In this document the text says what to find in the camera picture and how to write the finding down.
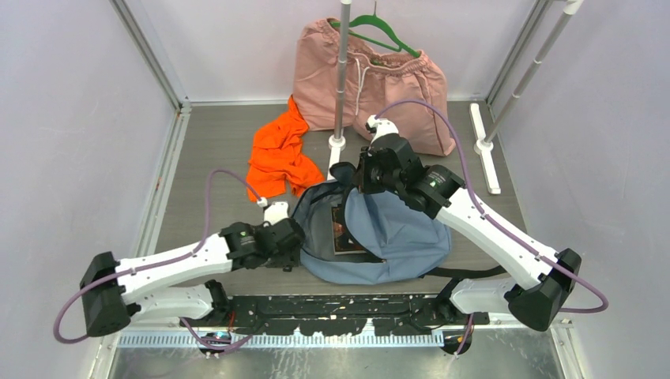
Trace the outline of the Three Days to See book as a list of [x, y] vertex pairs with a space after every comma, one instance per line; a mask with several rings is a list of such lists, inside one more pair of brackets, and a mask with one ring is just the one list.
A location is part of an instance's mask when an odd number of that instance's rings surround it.
[[364, 253], [363, 247], [354, 241], [344, 225], [344, 211], [340, 205], [331, 208], [333, 252], [336, 256]]

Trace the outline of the light blue backpack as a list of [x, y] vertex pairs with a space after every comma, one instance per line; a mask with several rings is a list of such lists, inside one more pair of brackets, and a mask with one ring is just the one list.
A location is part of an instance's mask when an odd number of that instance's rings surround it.
[[[306, 235], [300, 263], [314, 276], [337, 284], [376, 285], [422, 276], [474, 280], [505, 272], [500, 265], [443, 268], [453, 247], [448, 226], [411, 210], [392, 193], [361, 194], [352, 184], [355, 170], [349, 162], [335, 164], [334, 179], [307, 188], [295, 205], [292, 218]], [[334, 254], [331, 208], [338, 205], [364, 253]]]

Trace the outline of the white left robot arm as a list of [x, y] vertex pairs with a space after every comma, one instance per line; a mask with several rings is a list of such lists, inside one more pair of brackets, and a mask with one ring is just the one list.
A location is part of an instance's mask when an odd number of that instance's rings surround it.
[[196, 287], [182, 284], [270, 261], [286, 266], [305, 238], [295, 220], [284, 218], [257, 226], [236, 222], [203, 243], [149, 257], [117, 260], [111, 252], [100, 253], [80, 282], [86, 334], [106, 336], [134, 321], [173, 317], [222, 325], [231, 313], [222, 284], [213, 279]]

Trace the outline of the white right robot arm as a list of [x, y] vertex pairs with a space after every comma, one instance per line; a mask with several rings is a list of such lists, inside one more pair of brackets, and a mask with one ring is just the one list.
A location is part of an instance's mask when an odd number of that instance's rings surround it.
[[509, 274], [505, 280], [461, 280], [443, 298], [439, 315], [458, 324], [469, 313], [508, 313], [533, 330], [548, 330], [576, 284], [582, 258], [534, 241], [471, 195], [463, 178], [435, 164], [425, 166], [409, 142], [396, 133], [363, 147], [354, 175], [365, 194], [392, 193], [465, 236]]

